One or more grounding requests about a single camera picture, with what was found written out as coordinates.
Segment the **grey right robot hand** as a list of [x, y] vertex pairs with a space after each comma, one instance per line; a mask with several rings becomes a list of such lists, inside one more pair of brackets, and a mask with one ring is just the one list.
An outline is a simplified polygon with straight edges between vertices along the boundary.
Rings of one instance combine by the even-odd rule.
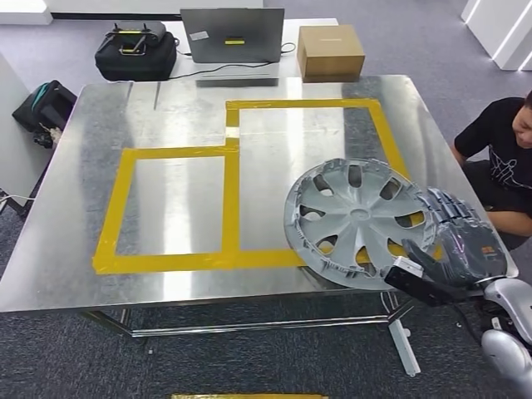
[[403, 239], [401, 245], [430, 280], [469, 288], [507, 272], [508, 262], [500, 240], [470, 204], [436, 188], [429, 188], [419, 199], [437, 222], [435, 242], [441, 257], [436, 259], [411, 239]]

